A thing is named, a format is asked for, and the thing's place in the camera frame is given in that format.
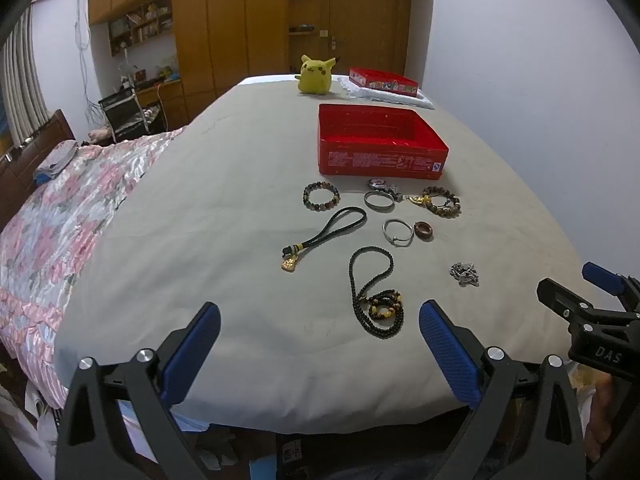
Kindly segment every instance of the white curtain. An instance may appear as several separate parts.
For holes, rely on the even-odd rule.
[[[15,146],[49,119],[33,58],[31,21],[29,6],[2,48],[2,100]]]

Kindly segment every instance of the human hand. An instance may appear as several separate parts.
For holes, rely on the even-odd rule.
[[[604,374],[596,382],[591,399],[591,415],[584,433],[584,449],[592,462],[600,459],[602,444],[611,436],[611,421],[607,410],[613,399],[613,377]]]

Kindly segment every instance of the gray bed sheet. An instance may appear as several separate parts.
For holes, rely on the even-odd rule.
[[[450,148],[438,185],[460,197],[460,216],[409,202],[392,214],[367,210],[362,228],[312,250],[293,274],[280,269],[282,248],[317,234],[331,215],[302,205],[303,187],[322,180],[319,104],[370,104],[348,100],[338,83],[332,91],[303,96],[289,81],[237,86],[174,140],[120,206],[74,287],[56,338],[63,384],[83,356],[109,364],[157,348],[205,301],[220,307],[222,331],[174,410],[230,426],[347,432],[457,407],[418,330],[418,309],[431,298],[513,358],[566,354],[566,324],[538,303],[536,285],[551,277],[589,298],[581,261],[513,170],[437,106],[417,112]],[[328,180],[340,206],[364,207],[366,178]],[[435,184],[393,181],[405,193]],[[388,218],[427,221],[433,240],[394,248],[382,233]],[[389,340],[364,332],[351,307],[348,263],[369,245],[396,262],[373,289],[402,292],[404,326]],[[449,275],[458,261],[475,264],[479,287]],[[361,256],[356,286],[386,264],[380,254]]]

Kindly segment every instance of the figurine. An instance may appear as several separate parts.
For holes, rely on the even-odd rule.
[[[298,89],[303,94],[325,95],[331,89],[331,68],[335,66],[335,57],[329,61],[316,61],[302,56],[302,68],[296,79]]]

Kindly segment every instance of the jewelry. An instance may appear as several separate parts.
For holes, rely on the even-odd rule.
[[[433,236],[433,228],[427,222],[416,222],[414,233],[420,240],[428,240]]]
[[[363,286],[360,289],[360,292],[356,294],[356,283],[355,279],[353,278],[353,264],[355,263],[358,256],[370,252],[384,254],[389,259],[389,268],[385,270],[385,272],[381,272],[375,278],[369,280],[367,282],[367,285]],[[402,322],[404,321],[404,311],[402,310],[402,296],[398,291],[389,289],[383,290],[382,292],[379,292],[378,294],[374,294],[370,298],[367,298],[367,290],[380,280],[383,280],[387,276],[391,275],[393,271],[393,256],[391,256],[388,251],[385,251],[380,247],[369,246],[358,249],[357,251],[355,251],[355,253],[353,253],[351,261],[349,262],[349,280],[351,281],[351,299],[353,301],[353,312],[364,330],[369,332],[371,335],[379,337],[380,339],[393,337],[398,332],[400,332]],[[369,317],[371,319],[388,319],[392,316],[396,316],[393,325],[384,330],[379,326],[373,324],[373,322],[368,319],[367,316],[365,316],[362,310],[363,304],[369,305]],[[381,312],[379,310],[381,307],[386,307],[386,311]]]
[[[350,214],[351,212],[360,213],[362,215],[362,218],[360,218],[359,220],[356,220],[352,224],[349,224],[345,227],[341,227],[339,229],[336,229],[335,231],[331,231],[330,233],[327,233],[327,231],[331,228],[331,226],[336,223],[340,215],[342,215],[343,213],[346,213],[344,216],[347,216],[347,214]],[[340,211],[336,212],[331,217],[331,219],[327,222],[327,225],[325,225],[322,231],[320,231],[316,236],[314,236],[310,240],[307,240],[306,242],[302,242],[301,244],[293,244],[292,246],[285,247],[282,250],[282,257],[284,258],[284,261],[282,262],[282,268],[289,272],[293,272],[294,270],[296,270],[296,262],[299,258],[298,253],[300,251],[304,249],[313,249],[314,247],[318,247],[318,245],[324,243],[327,240],[330,240],[331,238],[335,238],[338,235],[341,235],[351,229],[360,227],[362,224],[364,224],[366,220],[367,220],[367,212],[364,211],[364,209],[362,208],[345,207],[343,209],[340,209]]]
[[[313,202],[310,202],[309,194],[316,189],[328,189],[334,194],[334,199],[324,204],[314,204]],[[314,182],[313,184],[309,184],[305,187],[305,190],[302,193],[302,203],[308,209],[312,209],[314,211],[326,211],[331,209],[338,202],[340,202],[340,193],[338,192],[338,188],[328,182]]]
[[[382,180],[381,178],[372,178],[370,180],[367,180],[367,186],[369,186],[373,190],[389,193],[389,195],[391,195],[396,202],[402,202],[402,199],[404,198],[402,196],[402,193],[400,193],[400,189],[398,186],[388,184],[386,180]]]
[[[443,205],[434,205],[431,201],[434,196],[446,197]],[[430,186],[424,189],[422,196],[410,196],[409,200],[415,205],[421,205],[439,216],[453,216],[460,211],[460,199],[443,187]]]
[[[411,234],[409,234],[408,238],[398,238],[397,236],[391,237],[386,232],[386,228],[391,223],[397,223],[397,224],[402,224],[402,225],[406,226],[406,228],[409,229],[409,232]],[[405,222],[404,220],[401,220],[399,218],[392,218],[391,220],[387,220],[385,222],[384,226],[382,227],[382,232],[385,234],[385,238],[389,241],[389,243],[391,243],[393,245],[395,245],[396,242],[407,242],[407,245],[409,245],[409,243],[411,243],[411,240],[414,239],[414,230],[411,229],[411,226],[407,222]]]
[[[474,269],[474,264],[461,264],[460,262],[453,264],[449,269],[449,274],[458,280],[460,285],[480,286],[478,272]]]
[[[389,199],[390,203],[387,205],[373,204],[369,202],[369,200],[367,200],[367,198],[369,198],[370,196],[383,196],[384,198]],[[364,203],[367,204],[367,206],[370,209],[373,209],[374,211],[382,212],[382,211],[391,211],[396,205],[396,200],[393,198],[391,194],[387,193],[386,191],[382,191],[381,189],[374,189],[373,191],[367,191],[364,194]]]

